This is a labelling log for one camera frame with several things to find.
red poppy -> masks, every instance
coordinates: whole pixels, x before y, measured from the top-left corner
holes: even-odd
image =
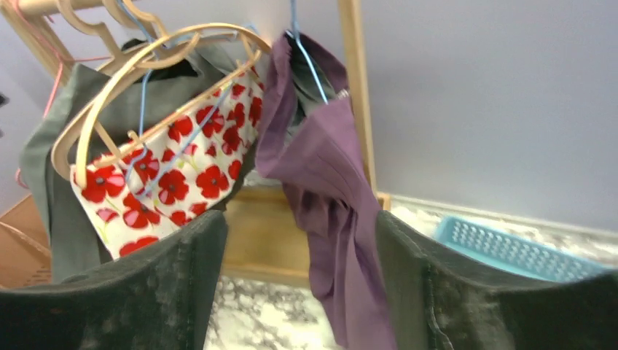
[[[189,207],[189,210],[193,214],[195,214],[195,216],[198,216],[198,215],[204,214],[207,208],[208,208],[208,204],[206,202],[202,202],[202,203],[191,204],[191,206]]]
[[[170,160],[173,159],[174,155],[176,155],[176,153],[174,153],[171,149],[168,148],[163,152],[163,157],[161,157],[161,161],[169,162]]]
[[[240,175],[240,168],[242,167],[243,164],[238,159],[234,160],[232,164],[227,167],[227,173],[230,175],[230,178],[232,180],[236,180],[238,178],[238,176]]]
[[[180,143],[181,135],[187,136],[191,131],[193,131],[193,122],[185,115],[171,123],[168,129],[168,136],[170,136],[170,139]]]
[[[159,187],[161,187],[159,199],[161,203],[169,206],[174,204],[176,200],[184,200],[189,192],[189,185],[184,182],[185,179],[187,178],[176,169],[163,174],[159,180]]]
[[[231,126],[223,133],[223,144],[221,145],[221,149],[226,155],[231,155],[232,152],[238,150],[238,146],[241,142],[242,140],[238,135],[238,128],[235,125]]]
[[[118,213],[114,210],[103,208],[97,210],[97,215],[100,217],[105,223],[112,221],[113,219],[118,217]]]
[[[200,111],[197,112],[197,114],[195,115],[197,123],[201,125],[206,116],[208,116],[208,113],[210,113],[211,109],[213,108],[214,107],[212,106],[207,106],[206,108],[200,109]],[[220,133],[221,130],[223,130],[224,123],[225,119],[223,118],[223,115],[219,113],[219,109],[216,109],[215,112],[212,114],[211,119],[206,121],[206,123],[202,127],[202,132],[204,133],[204,136],[211,137],[213,133]]]
[[[161,220],[158,213],[148,209],[132,193],[129,193],[122,203],[128,208],[122,219],[130,228],[145,228],[148,224],[158,224]]]
[[[172,220],[172,222],[178,226],[185,226],[186,224],[191,222],[192,219],[188,217],[187,213],[185,213],[184,211],[178,210],[172,213],[172,215],[170,215],[170,220]]]
[[[134,158],[141,156],[142,152],[144,152],[143,149],[136,149],[130,155],[124,157],[122,161],[129,165]],[[154,179],[159,174],[159,160],[153,158],[152,151],[148,149],[146,155],[133,165],[133,170],[139,175],[141,182],[145,184],[148,179]]]
[[[117,197],[125,188],[125,177],[114,172],[114,166],[91,171],[86,169],[86,188],[82,197],[94,203],[101,203],[106,195]]]
[[[245,106],[242,103],[237,103],[230,113],[227,114],[227,120],[235,120],[236,126],[242,128],[245,125]]]
[[[240,84],[234,84],[234,86],[232,86],[232,99],[238,100],[238,97],[240,97],[244,90],[246,90],[246,87]]]
[[[251,125],[255,128],[257,122],[259,122],[260,117],[262,116],[262,99],[259,97],[253,97],[253,101],[251,102],[251,108],[249,109],[249,120],[251,121]]]
[[[218,166],[210,166],[197,175],[195,184],[202,189],[202,196],[205,198],[219,198],[220,192],[230,187],[227,176]]]
[[[195,151],[197,151],[197,145],[196,144],[188,144],[187,148],[184,149],[183,153],[185,155],[194,155]]]
[[[206,150],[205,154],[210,155],[211,157],[216,157],[216,148],[214,147],[214,142],[211,143],[211,146]]]
[[[120,248],[120,257],[125,257],[139,249],[144,248],[145,246],[153,243],[157,243],[159,239],[153,236],[144,236],[138,239],[136,242],[130,242],[122,246]]]

white marble surface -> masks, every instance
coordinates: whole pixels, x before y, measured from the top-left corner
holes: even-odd
[[[395,206],[393,214],[427,236],[443,214]],[[618,238],[594,239],[577,234],[549,234],[536,227],[480,217],[466,217],[556,249],[618,266]],[[328,321],[307,289],[257,281],[219,282],[205,349],[335,350]]]
[[[208,350],[336,350],[320,303],[308,289],[222,277]]]

blue plastic basket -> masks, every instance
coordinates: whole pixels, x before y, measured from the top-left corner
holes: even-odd
[[[436,240],[481,263],[533,279],[566,283],[611,269],[458,217],[442,220]]]

gray cloth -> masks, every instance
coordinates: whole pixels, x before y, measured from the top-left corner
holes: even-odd
[[[145,128],[152,127],[235,68],[226,52],[215,44],[199,48],[187,60],[193,65],[197,77],[175,77],[148,83]],[[50,160],[51,148],[64,127],[101,91],[108,79],[105,74],[86,66],[75,66],[69,83],[59,93],[47,118],[35,130],[20,155],[23,180],[30,187],[50,238],[53,282],[110,260],[71,185],[55,172]],[[138,128],[141,89],[141,83],[131,85],[98,118],[117,144],[127,141],[127,131]],[[107,148],[99,139],[91,141],[91,157],[104,151]]]
[[[294,116],[288,125],[288,133],[286,142],[290,142],[294,134],[299,130],[302,121],[307,115],[311,115],[313,110],[324,104],[324,100],[320,94],[320,89],[313,76],[311,68],[309,68],[307,59],[300,52],[300,48],[296,44],[291,44],[292,54],[289,59],[292,70],[292,82],[296,88],[298,104]],[[332,87],[328,77],[325,75],[322,67],[320,67],[313,57],[308,56],[311,60],[311,65],[320,81],[320,86],[324,91],[324,95],[328,100],[332,100],[337,96],[337,92]]]

red poppy print fabric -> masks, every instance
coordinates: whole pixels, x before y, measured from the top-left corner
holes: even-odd
[[[104,168],[90,164],[85,188],[71,181],[114,259],[174,233],[228,196],[240,180],[244,155],[257,138],[263,85],[251,72],[237,78],[231,88],[219,106],[221,91],[187,111],[121,163]],[[154,183],[160,171],[165,173]],[[137,199],[134,194],[146,187],[152,191]]]

